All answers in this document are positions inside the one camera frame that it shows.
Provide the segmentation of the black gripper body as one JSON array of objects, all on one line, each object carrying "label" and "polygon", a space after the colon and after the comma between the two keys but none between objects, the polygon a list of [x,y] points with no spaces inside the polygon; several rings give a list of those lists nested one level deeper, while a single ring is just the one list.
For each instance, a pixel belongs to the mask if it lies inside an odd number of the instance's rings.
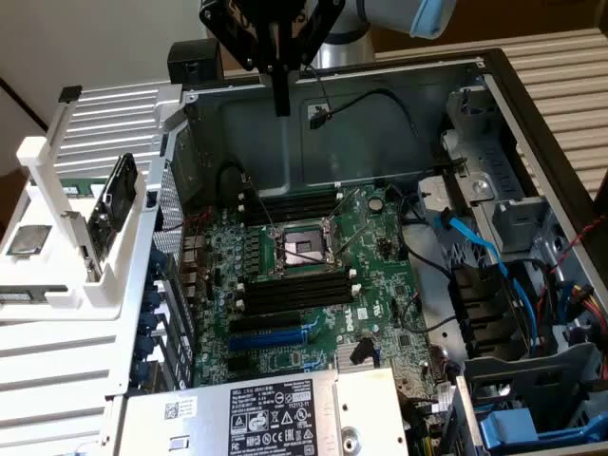
[{"label": "black gripper body", "polygon": [[[225,1],[222,21],[230,28],[252,31],[258,26],[291,24],[304,10],[305,1]],[[321,1],[308,16],[308,24],[331,30],[333,11],[331,1]]]}]

